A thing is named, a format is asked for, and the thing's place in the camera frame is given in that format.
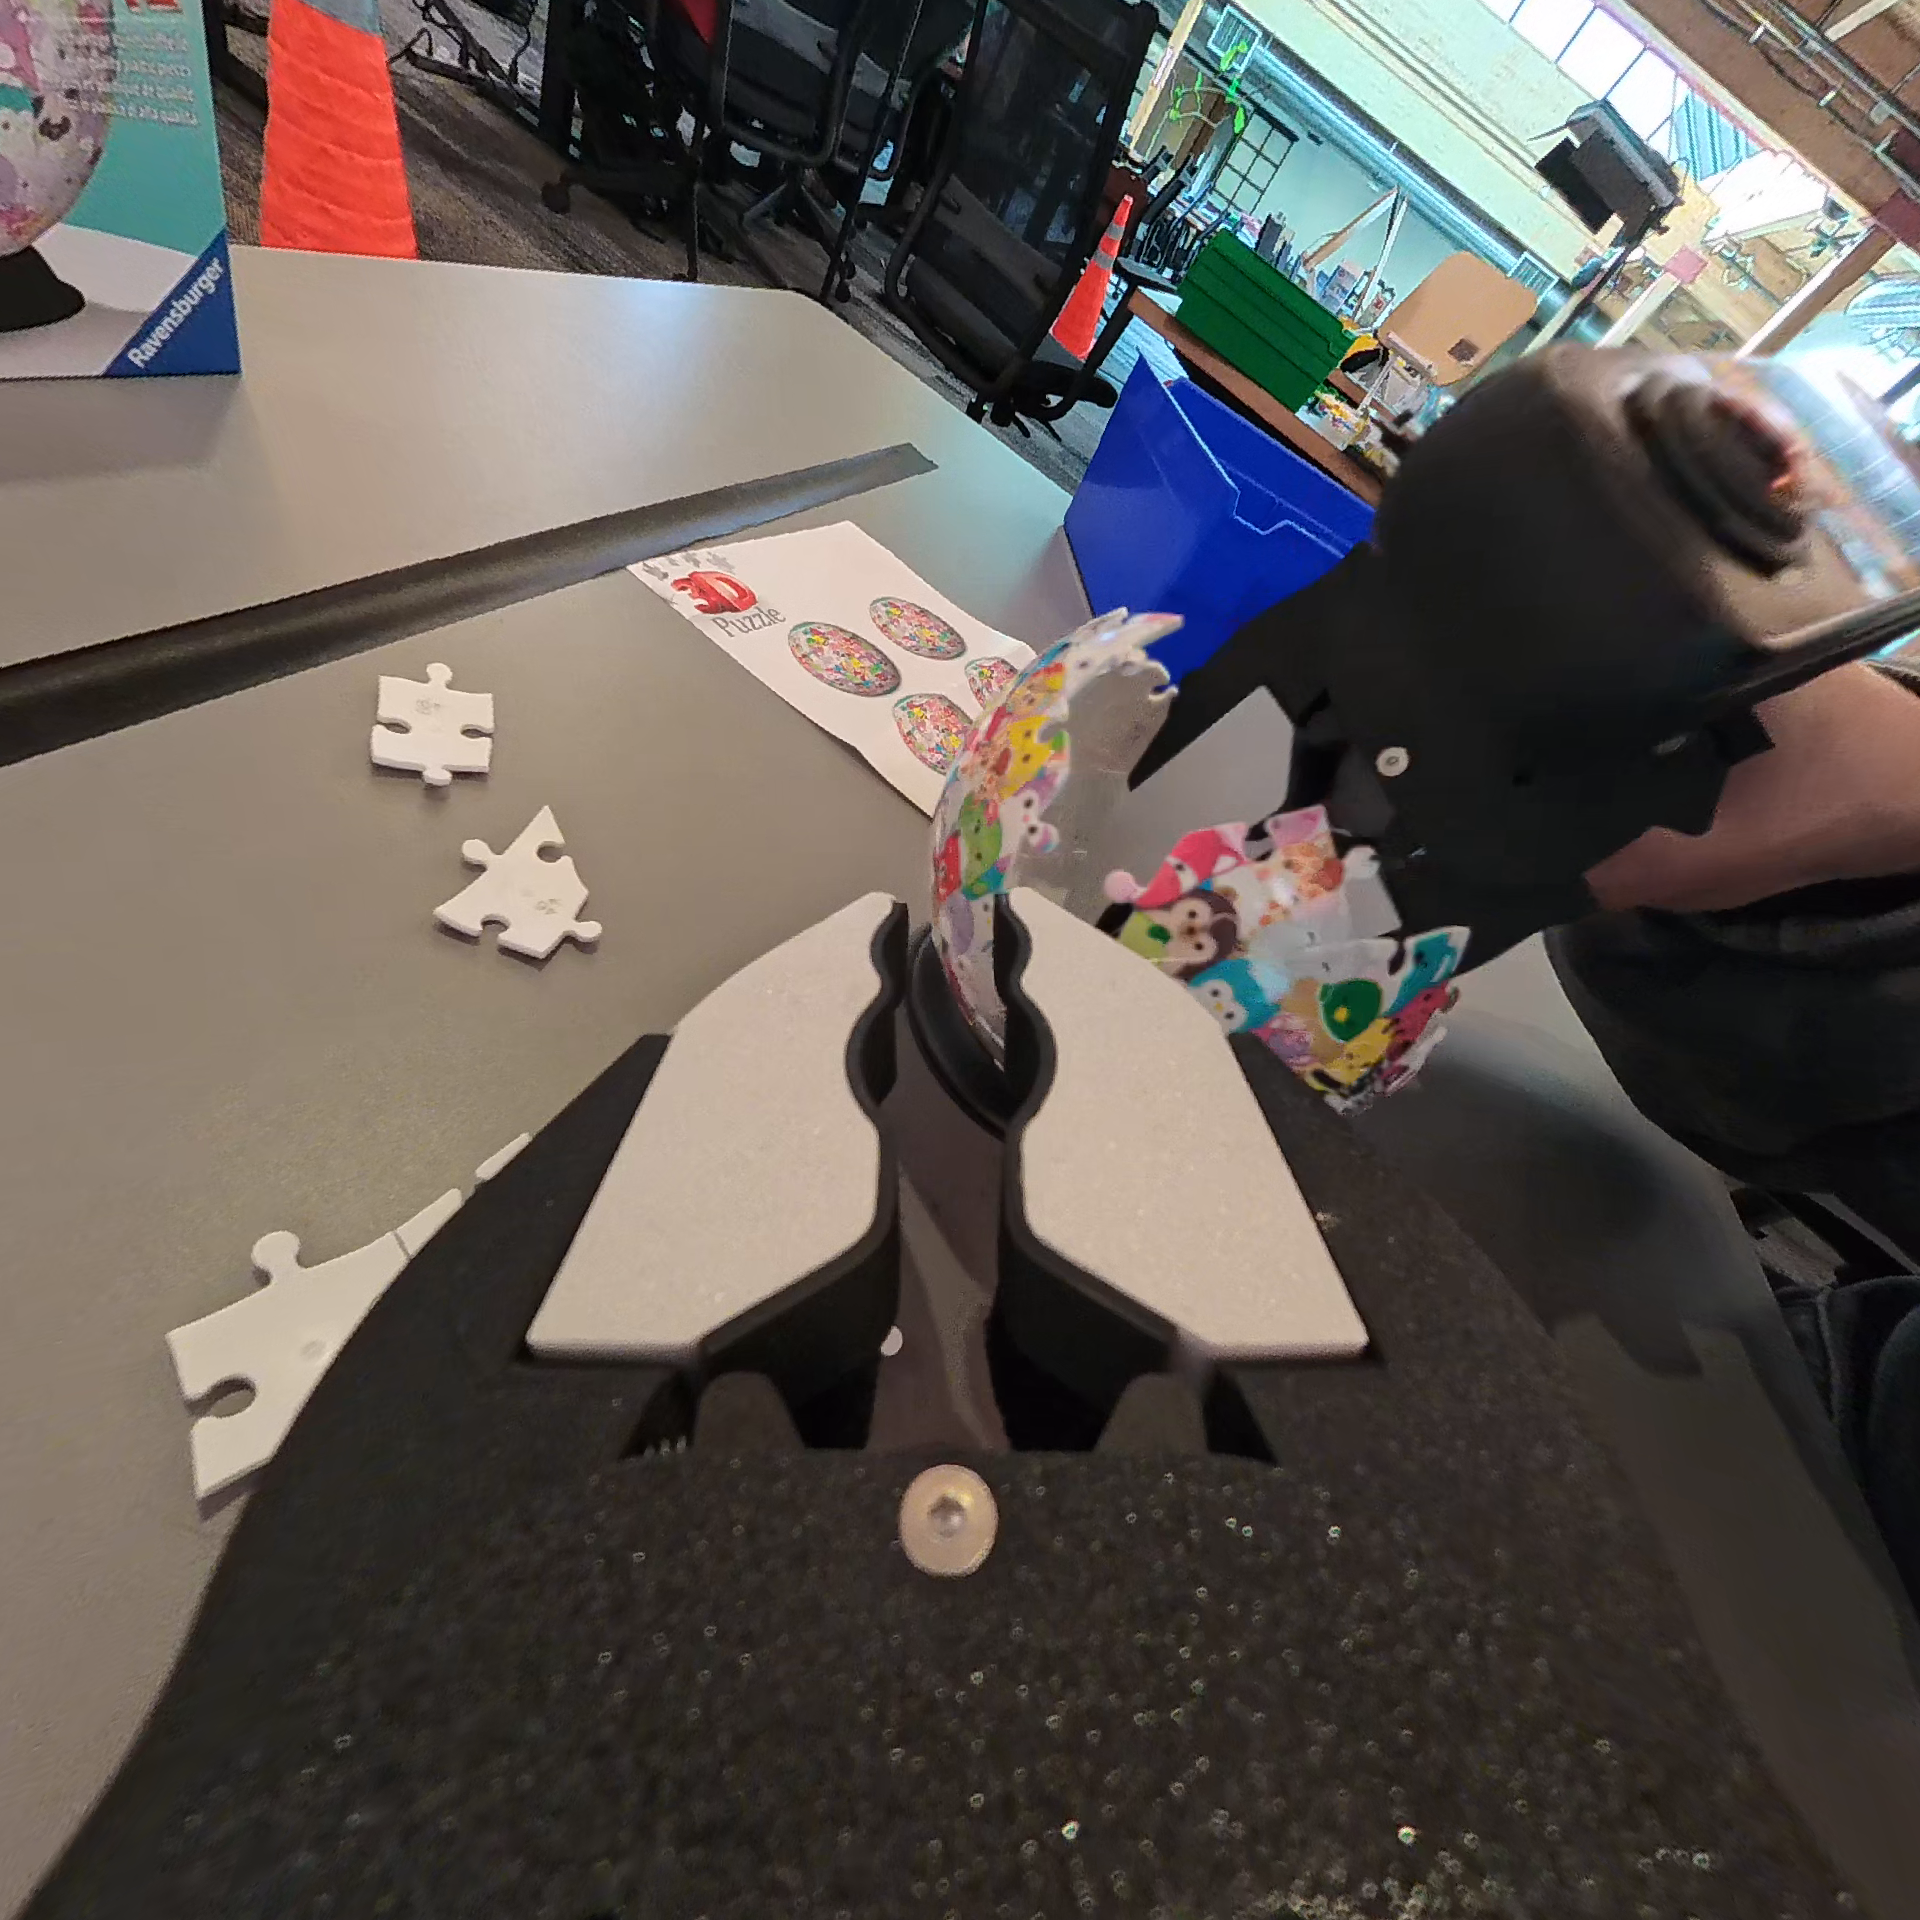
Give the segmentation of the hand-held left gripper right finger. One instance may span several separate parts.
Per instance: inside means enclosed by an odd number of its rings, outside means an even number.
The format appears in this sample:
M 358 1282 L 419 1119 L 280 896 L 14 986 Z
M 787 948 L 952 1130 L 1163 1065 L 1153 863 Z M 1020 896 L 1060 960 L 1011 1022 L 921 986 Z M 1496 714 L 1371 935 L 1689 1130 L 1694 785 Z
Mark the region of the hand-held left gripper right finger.
M 1228 1032 L 1045 894 L 997 902 L 1021 1251 L 1209 1363 L 1356 1361 L 1368 1336 Z

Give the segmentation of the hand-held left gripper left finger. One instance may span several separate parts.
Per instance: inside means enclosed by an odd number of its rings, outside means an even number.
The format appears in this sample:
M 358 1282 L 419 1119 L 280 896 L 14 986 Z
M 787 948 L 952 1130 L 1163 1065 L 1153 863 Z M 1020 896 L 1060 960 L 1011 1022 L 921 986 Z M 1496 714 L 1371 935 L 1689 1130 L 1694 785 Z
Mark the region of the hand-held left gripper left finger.
M 667 1040 L 525 1332 L 542 1361 L 719 1361 L 895 1225 L 904 905 L 864 894 L 734 971 Z

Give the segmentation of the colourful puzzle ball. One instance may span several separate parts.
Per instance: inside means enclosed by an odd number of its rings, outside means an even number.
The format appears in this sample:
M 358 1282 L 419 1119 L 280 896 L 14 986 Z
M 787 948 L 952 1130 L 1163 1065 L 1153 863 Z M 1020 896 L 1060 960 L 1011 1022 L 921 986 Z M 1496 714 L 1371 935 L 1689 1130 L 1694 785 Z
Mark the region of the colourful puzzle ball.
M 1145 879 L 1099 872 L 1094 831 L 1174 707 L 1147 646 L 1176 628 L 1174 615 L 1099 615 L 983 712 L 929 823 L 928 923 L 945 977 L 1004 1060 L 997 902 L 1031 888 L 1360 1114 L 1440 1048 L 1471 935 L 1404 931 L 1376 850 L 1325 806 L 1192 828 Z

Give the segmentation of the puzzle instruction sheet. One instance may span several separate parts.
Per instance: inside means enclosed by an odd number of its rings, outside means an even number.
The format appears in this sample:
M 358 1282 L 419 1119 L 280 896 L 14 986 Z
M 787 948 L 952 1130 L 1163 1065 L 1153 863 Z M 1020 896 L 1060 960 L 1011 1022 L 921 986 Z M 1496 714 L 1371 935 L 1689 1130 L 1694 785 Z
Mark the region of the puzzle instruction sheet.
M 630 577 L 923 816 L 1035 659 L 849 522 L 686 547 Z

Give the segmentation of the puzzle box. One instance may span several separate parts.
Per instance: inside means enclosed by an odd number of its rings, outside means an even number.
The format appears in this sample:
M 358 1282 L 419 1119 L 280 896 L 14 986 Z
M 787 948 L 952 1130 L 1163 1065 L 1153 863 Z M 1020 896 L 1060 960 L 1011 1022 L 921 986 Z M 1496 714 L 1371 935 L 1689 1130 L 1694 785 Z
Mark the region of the puzzle box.
M 200 4 L 3 4 L 3 379 L 243 369 Z

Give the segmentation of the person's right hand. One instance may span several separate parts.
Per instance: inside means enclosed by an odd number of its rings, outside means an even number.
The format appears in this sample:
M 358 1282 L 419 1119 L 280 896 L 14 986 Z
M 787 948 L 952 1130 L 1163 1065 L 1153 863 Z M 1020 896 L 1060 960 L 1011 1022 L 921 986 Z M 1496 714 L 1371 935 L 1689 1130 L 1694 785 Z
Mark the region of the person's right hand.
M 1915 665 L 1848 664 L 1759 710 L 1766 750 L 1701 834 L 1652 828 L 1585 875 L 1597 908 L 1708 915 L 1918 873 Z

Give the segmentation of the blue plastic bin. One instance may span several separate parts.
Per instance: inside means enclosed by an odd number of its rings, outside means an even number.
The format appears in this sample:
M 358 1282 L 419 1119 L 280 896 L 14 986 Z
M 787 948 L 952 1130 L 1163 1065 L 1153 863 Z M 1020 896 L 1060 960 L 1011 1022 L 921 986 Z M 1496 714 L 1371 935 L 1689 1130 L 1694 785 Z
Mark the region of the blue plastic bin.
M 1373 519 L 1256 423 L 1135 364 L 1063 530 L 1092 615 L 1181 620 L 1149 654 L 1184 682 L 1247 620 L 1321 582 Z

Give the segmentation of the green plastic bins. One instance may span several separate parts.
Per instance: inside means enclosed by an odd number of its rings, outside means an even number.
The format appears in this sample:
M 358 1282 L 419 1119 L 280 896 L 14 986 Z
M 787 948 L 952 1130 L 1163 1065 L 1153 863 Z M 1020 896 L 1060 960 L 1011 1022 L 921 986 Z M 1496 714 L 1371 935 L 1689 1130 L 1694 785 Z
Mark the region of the green plastic bins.
M 1357 344 L 1352 329 L 1228 228 L 1196 252 L 1172 318 L 1292 415 L 1315 402 Z

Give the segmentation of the black table divider strip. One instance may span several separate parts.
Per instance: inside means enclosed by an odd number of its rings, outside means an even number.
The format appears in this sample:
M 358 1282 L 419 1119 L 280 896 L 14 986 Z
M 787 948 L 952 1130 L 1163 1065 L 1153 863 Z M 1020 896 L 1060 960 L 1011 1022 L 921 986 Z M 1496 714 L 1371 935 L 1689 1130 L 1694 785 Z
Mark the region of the black table divider strip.
M 934 468 L 900 442 L 11 664 L 3 672 L 3 764 L 64 752 Z

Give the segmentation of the black office chair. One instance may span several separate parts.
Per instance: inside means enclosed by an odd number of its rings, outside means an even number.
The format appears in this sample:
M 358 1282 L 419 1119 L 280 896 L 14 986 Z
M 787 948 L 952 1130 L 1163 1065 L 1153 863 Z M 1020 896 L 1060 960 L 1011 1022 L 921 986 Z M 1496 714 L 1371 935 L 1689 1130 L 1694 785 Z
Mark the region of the black office chair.
M 885 264 L 879 303 L 966 391 L 966 416 L 1028 434 L 1110 407 L 1091 352 L 1051 338 L 1092 264 L 1153 4 L 980 3 L 951 123 Z
M 925 4 L 551 4 L 539 132 L 577 195 L 662 216 L 684 279 L 741 259 L 777 287 L 761 239 L 779 223 L 825 252 L 817 299 L 849 295 L 856 198 L 903 96 Z

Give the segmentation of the person's leg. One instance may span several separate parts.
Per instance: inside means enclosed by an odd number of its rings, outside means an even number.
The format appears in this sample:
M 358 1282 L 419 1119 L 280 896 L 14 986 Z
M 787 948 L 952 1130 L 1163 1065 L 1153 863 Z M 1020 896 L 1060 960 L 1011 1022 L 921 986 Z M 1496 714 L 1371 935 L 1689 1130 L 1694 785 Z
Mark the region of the person's leg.
M 1918 1516 L 1918 1279 L 1777 1287 L 1776 1305 L 1886 1535 Z

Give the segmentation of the orange cloth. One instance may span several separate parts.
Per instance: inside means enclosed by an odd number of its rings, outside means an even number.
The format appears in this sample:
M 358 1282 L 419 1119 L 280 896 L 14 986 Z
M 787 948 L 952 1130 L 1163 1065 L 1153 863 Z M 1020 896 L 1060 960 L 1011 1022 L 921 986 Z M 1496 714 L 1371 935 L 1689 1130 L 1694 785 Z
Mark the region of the orange cloth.
M 275 3 L 259 242 L 419 259 L 377 3 Z

